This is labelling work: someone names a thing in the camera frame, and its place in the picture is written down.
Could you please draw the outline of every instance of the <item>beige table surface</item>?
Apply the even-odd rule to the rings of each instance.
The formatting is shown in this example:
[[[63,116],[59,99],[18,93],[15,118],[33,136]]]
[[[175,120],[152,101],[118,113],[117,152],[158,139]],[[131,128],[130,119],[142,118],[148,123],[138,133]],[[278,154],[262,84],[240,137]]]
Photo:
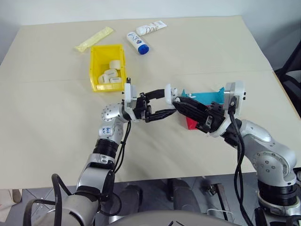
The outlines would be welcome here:
[[[164,18],[167,25],[143,36],[150,51],[138,55],[125,35],[155,19],[23,26],[0,65],[0,189],[51,186],[58,173],[75,185],[92,152],[101,110],[122,94],[93,93],[90,55],[74,46],[101,30],[115,32],[99,44],[122,43],[127,74],[137,91],[171,82],[179,90],[217,91],[246,83],[241,119],[265,127],[296,150],[301,165],[301,121],[241,17]],[[152,101],[153,109],[164,106]],[[134,123],[116,181],[233,173],[236,151],[222,138],[187,130],[178,113]],[[253,168],[248,160],[243,171]]]

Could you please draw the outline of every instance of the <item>white tube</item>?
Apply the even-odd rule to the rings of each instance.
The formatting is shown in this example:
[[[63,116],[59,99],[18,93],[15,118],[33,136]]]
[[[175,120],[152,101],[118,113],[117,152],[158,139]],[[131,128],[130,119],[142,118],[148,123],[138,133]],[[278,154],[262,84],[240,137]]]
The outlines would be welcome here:
[[[154,23],[151,23],[149,25],[143,25],[140,27],[136,28],[136,33],[140,36],[151,33],[151,32],[155,32],[156,30],[159,30],[161,28],[167,27],[167,25],[165,23],[163,23],[162,21],[156,21]]]
[[[135,47],[135,49],[141,55],[146,54],[149,51],[149,47],[135,32],[128,33],[127,40]]]

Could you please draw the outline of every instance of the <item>floor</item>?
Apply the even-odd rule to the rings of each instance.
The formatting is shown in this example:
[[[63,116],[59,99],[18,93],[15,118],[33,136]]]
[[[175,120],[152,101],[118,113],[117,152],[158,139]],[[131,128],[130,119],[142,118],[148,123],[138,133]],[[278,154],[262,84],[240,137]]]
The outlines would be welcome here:
[[[238,225],[246,225],[243,218],[241,217],[238,202],[234,193],[233,186],[233,175],[222,175],[222,176],[209,176],[206,179],[210,180],[212,184],[222,183],[225,188],[225,193],[229,203],[230,210],[233,212],[234,223]],[[221,209],[219,199],[217,195],[209,196],[204,194],[200,187],[204,183],[204,177],[193,177],[193,178],[182,178],[187,184],[192,188],[194,195],[197,198],[201,212],[206,213],[207,209]],[[130,183],[116,183],[114,186],[114,192],[119,194],[124,187],[128,184],[138,185],[143,189],[143,201],[140,206],[140,211],[147,210],[172,210],[173,203],[166,198],[166,182],[167,180],[145,180],[136,181]],[[75,187],[69,187],[70,191],[75,192]],[[253,223],[254,214],[253,210],[258,206],[256,198],[257,189],[257,177],[255,173],[244,174],[244,189],[245,197],[244,202],[248,203],[245,205],[246,211],[249,217],[252,219]],[[0,222],[0,226],[15,226],[22,225],[23,212],[27,202],[34,198],[43,198],[48,200],[54,200],[54,192],[52,188],[37,188],[37,189],[24,189],[23,199],[21,203],[12,207],[7,221],[5,223]],[[43,216],[47,211],[49,211],[52,206],[43,204],[34,204],[32,208],[32,221],[34,222],[39,217]],[[210,214],[223,219],[223,214],[220,212],[211,211]],[[106,218],[97,214],[96,225],[102,226],[106,225]]]

